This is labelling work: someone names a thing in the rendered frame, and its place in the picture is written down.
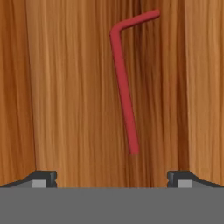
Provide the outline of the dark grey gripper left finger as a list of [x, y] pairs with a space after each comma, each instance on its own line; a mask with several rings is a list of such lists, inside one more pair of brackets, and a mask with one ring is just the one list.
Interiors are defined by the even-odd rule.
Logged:
[[0, 185], [0, 188], [56, 188], [56, 179], [56, 171], [34, 171], [23, 179]]

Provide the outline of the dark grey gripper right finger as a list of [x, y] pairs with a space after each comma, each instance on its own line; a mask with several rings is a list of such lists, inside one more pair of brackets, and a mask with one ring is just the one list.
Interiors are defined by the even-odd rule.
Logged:
[[224, 188], [224, 185], [201, 179], [191, 171], [168, 171], [167, 179], [170, 188]]

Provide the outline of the wooden drawer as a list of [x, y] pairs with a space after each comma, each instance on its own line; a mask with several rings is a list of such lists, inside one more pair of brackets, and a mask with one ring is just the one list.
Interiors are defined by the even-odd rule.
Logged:
[[[109, 32], [122, 51], [130, 153]], [[0, 185], [55, 170], [61, 187], [224, 185], [224, 0], [0, 0]]]

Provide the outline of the red bent straw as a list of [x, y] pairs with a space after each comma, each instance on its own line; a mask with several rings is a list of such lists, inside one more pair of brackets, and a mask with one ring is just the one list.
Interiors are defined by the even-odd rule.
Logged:
[[118, 22], [112, 27], [109, 32], [109, 40], [111, 44], [113, 61], [115, 64], [116, 79], [119, 88], [122, 113], [129, 142], [129, 150], [131, 154], [137, 154], [139, 152], [139, 141], [137, 136], [137, 126], [134, 117], [132, 101], [130, 97], [128, 76], [124, 63], [121, 34], [125, 29], [154, 20], [159, 16], [159, 10], [150, 10], [143, 14]]

